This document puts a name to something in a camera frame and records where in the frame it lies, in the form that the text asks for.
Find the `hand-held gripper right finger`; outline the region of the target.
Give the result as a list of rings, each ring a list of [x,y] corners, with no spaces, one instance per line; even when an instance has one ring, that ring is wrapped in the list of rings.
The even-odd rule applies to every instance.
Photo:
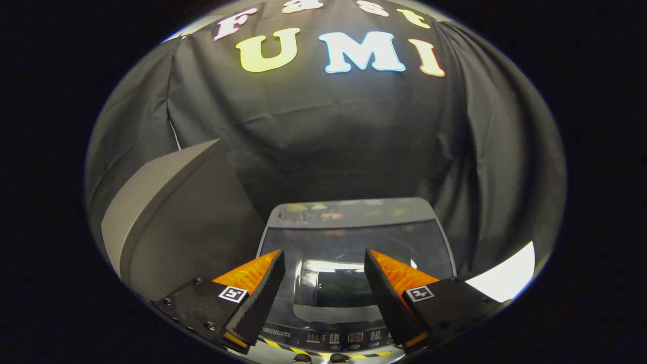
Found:
[[[438,279],[366,249],[363,271],[395,345],[406,354],[446,345],[510,304],[455,277]]]

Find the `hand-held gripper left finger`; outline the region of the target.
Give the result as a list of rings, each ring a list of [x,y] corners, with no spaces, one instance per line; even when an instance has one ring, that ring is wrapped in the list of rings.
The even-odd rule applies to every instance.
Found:
[[[201,341],[248,354],[257,343],[285,272],[284,251],[278,249],[215,279],[192,278],[152,305]]]

